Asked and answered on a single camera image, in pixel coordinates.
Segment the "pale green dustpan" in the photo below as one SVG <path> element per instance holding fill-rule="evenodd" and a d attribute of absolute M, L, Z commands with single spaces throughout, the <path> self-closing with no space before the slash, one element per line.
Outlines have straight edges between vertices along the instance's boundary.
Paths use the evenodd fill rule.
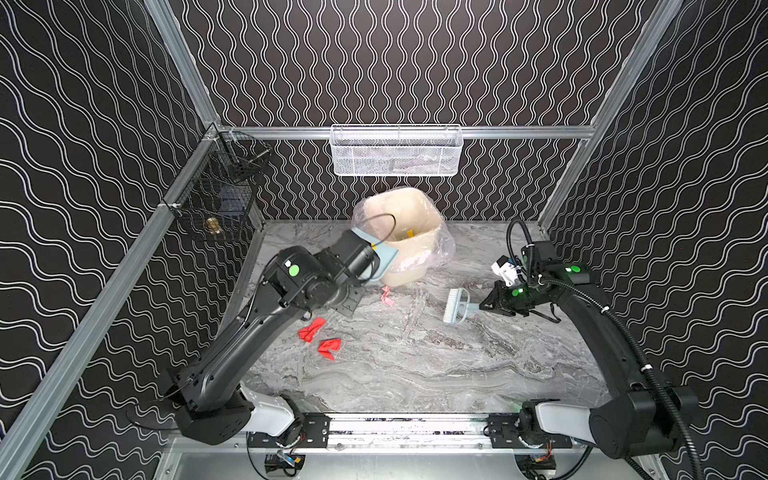
<path fill-rule="evenodd" d="M 366 240 L 378 257 L 378 260 L 367 267 L 359 279 L 363 283 L 380 281 L 393 265 L 399 250 L 360 228 L 352 228 L 351 231 L 361 239 Z"/>

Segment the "pink paper scrap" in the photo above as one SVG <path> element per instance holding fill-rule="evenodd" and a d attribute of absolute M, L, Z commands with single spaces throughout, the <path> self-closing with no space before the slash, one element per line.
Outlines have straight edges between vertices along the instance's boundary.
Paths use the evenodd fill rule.
<path fill-rule="evenodd" d="M 395 305 L 395 300 L 391 297 L 391 289 L 389 286 L 384 286 L 382 288 L 381 301 L 389 307 Z"/>

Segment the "pale green hand brush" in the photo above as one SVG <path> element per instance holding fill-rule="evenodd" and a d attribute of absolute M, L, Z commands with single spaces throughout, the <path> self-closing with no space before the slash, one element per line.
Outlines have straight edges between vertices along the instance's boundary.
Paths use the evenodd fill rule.
<path fill-rule="evenodd" d="M 460 325 L 467 318 L 479 311 L 479 304 L 470 301 L 470 294 L 464 288 L 450 289 L 442 321 L 446 324 Z"/>

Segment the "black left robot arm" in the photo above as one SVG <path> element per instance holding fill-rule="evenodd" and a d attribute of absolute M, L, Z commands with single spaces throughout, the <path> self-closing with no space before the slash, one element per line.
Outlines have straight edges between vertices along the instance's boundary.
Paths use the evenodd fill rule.
<path fill-rule="evenodd" d="M 240 432 L 265 434 L 281 448 L 296 444 L 304 425 L 299 407 L 285 395 L 248 390 L 245 374 L 295 321 L 323 308 L 351 316 L 364 284 L 385 266 L 383 245 L 348 229 L 317 253 L 303 246 L 280 250 L 262 270 L 246 306 L 199 359 L 159 377 L 163 401 L 178 408 L 175 430 L 207 445 Z"/>

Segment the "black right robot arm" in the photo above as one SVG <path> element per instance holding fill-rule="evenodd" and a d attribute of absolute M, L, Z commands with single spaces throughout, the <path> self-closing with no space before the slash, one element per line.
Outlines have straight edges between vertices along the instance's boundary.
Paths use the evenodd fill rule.
<path fill-rule="evenodd" d="M 557 436 L 570 437 L 613 459 L 683 449 L 694 465 L 700 463 L 689 429 L 698 408 L 695 393 L 669 384 L 654 369 L 587 269 L 539 264 L 524 278 L 506 256 L 491 269 L 499 279 L 480 310 L 528 316 L 542 304 L 559 308 L 583 337 L 610 393 L 606 403 L 590 408 L 555 399 L 525 402 L 518 423 L 523 442 L 540 445 Z"/>

